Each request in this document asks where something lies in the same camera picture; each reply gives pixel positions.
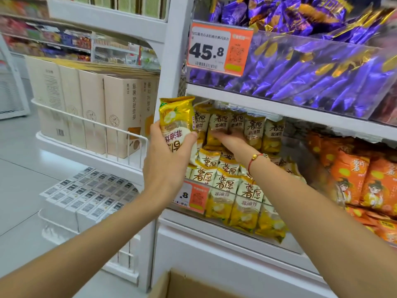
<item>forearm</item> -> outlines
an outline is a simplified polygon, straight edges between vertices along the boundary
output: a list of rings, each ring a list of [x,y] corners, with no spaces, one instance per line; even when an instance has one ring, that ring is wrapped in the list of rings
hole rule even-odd
[[[250,173],[339,297],[395,293],[397,254],[383,240],[269,159],[256,159]]]
[[[0,279],[0,297],[72,297],[139,230],[158,216],[162,205],[148,205],[161,195],[142,192],[115,214]]]

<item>person's left hand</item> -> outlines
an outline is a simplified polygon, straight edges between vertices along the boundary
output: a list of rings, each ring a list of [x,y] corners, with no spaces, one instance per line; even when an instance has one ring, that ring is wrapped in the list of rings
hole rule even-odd
[[[156,194],[157,201],[160,199],[161,206],[165,208],[182,187],[197,133],[187,135],[173,153],[161,133],[159,121],[151,125],[150,132],[151,142],[143,164],[145,191]]]

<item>brown cardboard box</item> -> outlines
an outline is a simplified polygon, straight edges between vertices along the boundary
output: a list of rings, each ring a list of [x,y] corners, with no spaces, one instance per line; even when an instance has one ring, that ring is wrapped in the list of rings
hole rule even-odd
[[[214,286],[181,274],[174,269],[164,272],[148,298],[239,298],[240,296],[220,290]]]

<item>hand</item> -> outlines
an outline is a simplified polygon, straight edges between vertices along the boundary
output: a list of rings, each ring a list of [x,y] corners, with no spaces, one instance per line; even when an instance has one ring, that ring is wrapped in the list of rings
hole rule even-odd
[[[163,210],[182,187],[197,133],[187,135],[181,147],[173,153],[161,133],[159,121],[151,125],[150,131],[151,142],[143,163],[143,179],[145,191],[151,191]]]
[[[218,131],[212,131],[211,134],[221,141],[222,144],[234,154],[236,161],[245,168],[248,167],[252,156],[259,154],[256,149],[247,144],[244,134],[241,131],[233,131],[231,135]]]

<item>bracelet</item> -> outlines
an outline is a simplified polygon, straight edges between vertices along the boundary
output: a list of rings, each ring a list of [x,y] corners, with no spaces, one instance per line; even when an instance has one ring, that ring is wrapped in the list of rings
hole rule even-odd
[[[251,175],[251,173],[249,171],[249,168],[251,167],[252,162],[255,161],[256,158],[258,158],[258,156],[264,156],[265,158],[269,158],[269,155],[267,155],[267,154],[255,154],[255,155],[253,155],[252,158],[251,158],[251,161],[249,161],[248,168],[247,168],[247,171],[248,171],[248,173],[250,175]]]

